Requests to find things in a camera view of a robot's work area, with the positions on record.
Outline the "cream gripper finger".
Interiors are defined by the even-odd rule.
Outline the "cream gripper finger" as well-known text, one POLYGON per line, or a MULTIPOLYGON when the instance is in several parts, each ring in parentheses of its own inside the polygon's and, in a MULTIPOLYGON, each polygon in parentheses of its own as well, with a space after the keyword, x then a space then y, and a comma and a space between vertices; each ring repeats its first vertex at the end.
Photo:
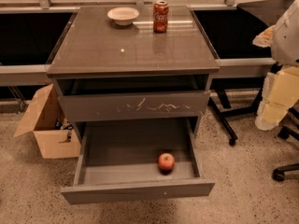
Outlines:
POLYGON ((263 83, 255 126, 262 131, 274 129, 298 100, 298 67, 283 66, 276 74, 268 72, 263 83))
POLYGON ((272 43, 274 28, 275 28, 274 25, 269 26, 263 32, 256 35, 255 38, 252 41, 252 44, 254 46, 261 47, 261 48, 270 47, 271 43, 272 43))

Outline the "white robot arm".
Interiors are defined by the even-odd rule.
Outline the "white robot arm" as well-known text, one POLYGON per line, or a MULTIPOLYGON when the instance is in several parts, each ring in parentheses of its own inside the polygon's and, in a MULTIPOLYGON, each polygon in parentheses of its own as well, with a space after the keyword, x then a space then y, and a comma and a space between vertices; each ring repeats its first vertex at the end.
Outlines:
POLYGON ((276 74, 268 72, 264 79, 255 120, 258 129, 268 131, 278 126, 299 100, 299 0, 295 0, 277 23, 257 35, 252 43, 269 47, 272 58, 281 65, 276 74))

